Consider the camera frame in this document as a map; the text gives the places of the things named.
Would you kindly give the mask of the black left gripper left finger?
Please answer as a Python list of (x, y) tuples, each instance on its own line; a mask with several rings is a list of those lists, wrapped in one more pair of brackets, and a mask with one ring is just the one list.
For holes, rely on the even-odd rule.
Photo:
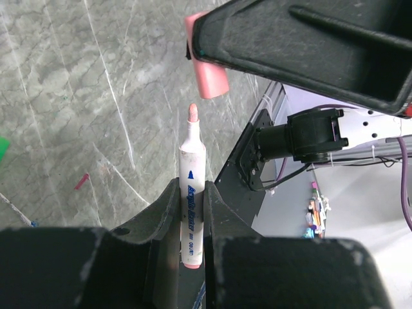
[(177, 179), (121, 226), (1, 230), (2, 308), (176, 308)]

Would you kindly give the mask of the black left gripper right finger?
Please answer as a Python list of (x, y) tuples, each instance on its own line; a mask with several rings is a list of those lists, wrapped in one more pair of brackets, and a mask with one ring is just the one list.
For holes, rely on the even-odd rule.
[(203, 204), (207, 308), (391, 308), (358, 241), (264, 237), (212, 182)]

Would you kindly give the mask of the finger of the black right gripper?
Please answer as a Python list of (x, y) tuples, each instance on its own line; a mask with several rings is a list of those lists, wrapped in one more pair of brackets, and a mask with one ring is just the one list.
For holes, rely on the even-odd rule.
[(410, 1), (229, 1), (190, 22), (187, 57), (411, 113)]

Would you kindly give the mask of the white pink acrylic marker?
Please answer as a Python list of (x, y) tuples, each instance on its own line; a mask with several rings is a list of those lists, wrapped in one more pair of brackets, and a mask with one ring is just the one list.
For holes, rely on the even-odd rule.
[(178, 154), (181, 261), (189, 269), (198, 269), (203, 262), (206, 148), (200, 139), (200, 119), (196, 104), (189, 106), (187, 135)]

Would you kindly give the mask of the pink marker cap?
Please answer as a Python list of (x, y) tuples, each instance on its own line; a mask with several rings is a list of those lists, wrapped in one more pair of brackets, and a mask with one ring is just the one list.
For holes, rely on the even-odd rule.
[(190, 57), (194, 66), (200, 97), (203, 99), (212, 99), (226, 94), (229, 91), (229, 82), (225, 68), (216, 64), (200, 61), (196, 59), (193, 54), (192, 35), (194, 33), (194, 23), (207, 13), (208, 11), (203, 11), (187, 16), (184, 22), (187, 33), (187, 55)]

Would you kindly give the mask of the green pen cap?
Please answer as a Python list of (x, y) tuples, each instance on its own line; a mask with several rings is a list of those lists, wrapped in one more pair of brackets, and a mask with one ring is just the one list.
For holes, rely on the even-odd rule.
[(4, 137), (0, 137), (0, 161), (2, 161), (4, 155), (6, 154), (8, 147), (10, 145), (10, 142), (4, 138)]

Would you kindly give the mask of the small red plastic piece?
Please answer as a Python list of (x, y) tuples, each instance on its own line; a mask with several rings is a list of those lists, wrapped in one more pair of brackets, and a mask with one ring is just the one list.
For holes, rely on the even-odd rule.
[(75, 190), (79, 190), (87, 181), (89, 180), (89, 174), (86, 173), (83, 175), (83, 177), (79, 180), (77, 185), (75, 186)]

